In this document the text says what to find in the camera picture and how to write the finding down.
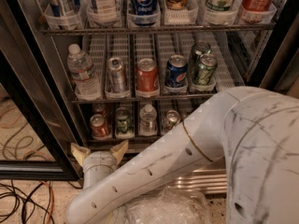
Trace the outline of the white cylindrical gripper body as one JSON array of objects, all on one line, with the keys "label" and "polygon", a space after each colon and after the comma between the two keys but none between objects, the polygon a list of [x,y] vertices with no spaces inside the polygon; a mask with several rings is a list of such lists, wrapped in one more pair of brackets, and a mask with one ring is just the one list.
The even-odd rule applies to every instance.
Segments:
[{"label": "white cylindrical gripper body", "polygon": [[83,162],[83,188],[89,188],[112,174],[118,167],[116,158],[106,151],[90,154]]}]

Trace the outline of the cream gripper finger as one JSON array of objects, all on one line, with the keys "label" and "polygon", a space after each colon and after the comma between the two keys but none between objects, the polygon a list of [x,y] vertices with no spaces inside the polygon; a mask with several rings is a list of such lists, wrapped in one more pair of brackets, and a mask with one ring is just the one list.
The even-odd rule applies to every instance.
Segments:
[{"label": "cream gripper finger", "polygon": [[84,160],[91,154],[91,151],[87,147],[81,147],[78,144],[71,144],[71,153],[77,160],[80,166],[83,166]]},{"label": "cream gripper finger", "polygon": [[124,157],[124,154],[127,152],[129,147],[129,141],[128,140],[123,140],[116,146],[112,147],[110,149],[110,153],[112,156],[116,159],[117,164],[121,163],[122,158]]}]

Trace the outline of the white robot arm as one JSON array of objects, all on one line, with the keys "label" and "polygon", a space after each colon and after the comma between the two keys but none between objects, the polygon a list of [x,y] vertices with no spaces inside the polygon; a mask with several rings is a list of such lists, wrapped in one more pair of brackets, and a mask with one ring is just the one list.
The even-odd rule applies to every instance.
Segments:
[{"label": "white robot arm", "polygon": [[299,100],[226,89],[69,204],[69,224],[95,224],[133,198],[224,160],[227,224],[299,224]]}]

